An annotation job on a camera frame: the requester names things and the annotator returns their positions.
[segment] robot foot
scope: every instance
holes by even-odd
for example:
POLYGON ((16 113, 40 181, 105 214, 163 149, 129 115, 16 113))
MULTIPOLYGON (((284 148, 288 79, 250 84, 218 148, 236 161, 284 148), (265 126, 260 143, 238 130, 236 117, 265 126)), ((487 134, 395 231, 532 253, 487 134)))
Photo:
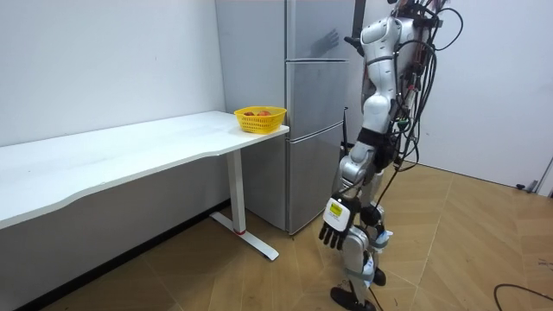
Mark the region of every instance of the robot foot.
POLYGON ((374 279, 372 282, 378 286, 386 285, 386 274, 379 267, 374 270, 374 279))
POLYGON ((344 309, 350 311, 377 311, 372 303, 365 301, 365 305, 357 302, 357 297, 354 293, 350 293, 345 289, 334 287, 330 289, 330 297, 334 302, 341 305, 344 309))

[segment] freezer door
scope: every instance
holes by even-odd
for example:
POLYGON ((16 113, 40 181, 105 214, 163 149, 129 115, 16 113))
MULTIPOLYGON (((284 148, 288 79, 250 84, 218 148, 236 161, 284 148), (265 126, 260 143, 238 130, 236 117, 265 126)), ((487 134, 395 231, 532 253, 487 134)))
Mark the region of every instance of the freezer door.
POLYGON ((286 118, 290 140, 342 121, 348 65, 345 61, 286 64, 286 118))
POLYGON ((340 159, 341 124, 289 147, 288 231, 293 234, 315 218, 332 194, 340 159))
POLYGON ((347 59, 355 0, 288 0, 287 60, 347 59))

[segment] humanoid robot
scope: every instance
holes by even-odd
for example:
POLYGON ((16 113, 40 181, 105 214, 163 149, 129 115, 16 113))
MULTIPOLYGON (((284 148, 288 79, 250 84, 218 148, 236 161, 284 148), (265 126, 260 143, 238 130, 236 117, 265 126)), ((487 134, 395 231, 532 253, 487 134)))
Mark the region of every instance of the humanoid robot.
MULTIPOLYGON (((444 3, 400 0, 390 16, 362 29, 359 37, 345 38, 365 60, 363 127, 351 152, 340 161, 319 238, 341 251, 350 290, 336 287, 330 295, 348 310, 376 310, 367 300, 367 290, 373 283, 386 283, 378 254, 391 233, 385 229, 379 203, 388 187, 376 201, 375 194, 384 168, 393 163, 393 179, 409 169, 405 157, 415 151, 418 158, 419 120, 434 82, 435 51, 440 50, 434 46, 442 25, 438 14, 452 10, 444 3), (354 224, 357 215, 359 223, 354 224)), ((462 25, 459 13, 452 11, 462 25)))

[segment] yellow label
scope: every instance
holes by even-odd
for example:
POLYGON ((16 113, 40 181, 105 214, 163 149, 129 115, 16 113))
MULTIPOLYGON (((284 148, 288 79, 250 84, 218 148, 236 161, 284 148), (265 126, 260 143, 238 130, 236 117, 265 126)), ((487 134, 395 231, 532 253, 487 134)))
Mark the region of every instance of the yellow label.
POLYGON ((333 203, 330 205, 330 212, 339 217, 342 214, 342 208, 333 203))

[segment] refrigerator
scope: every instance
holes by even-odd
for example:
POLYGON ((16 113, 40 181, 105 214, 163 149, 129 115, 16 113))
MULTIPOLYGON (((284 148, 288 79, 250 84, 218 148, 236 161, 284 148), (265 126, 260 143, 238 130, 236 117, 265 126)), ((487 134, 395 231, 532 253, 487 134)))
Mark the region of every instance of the refrigerator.
POLYGON ((284 107, 290 127, 242 150, 245 207, 294 234, 332 194, 355 0, 215 3, 227 112, 284 107))

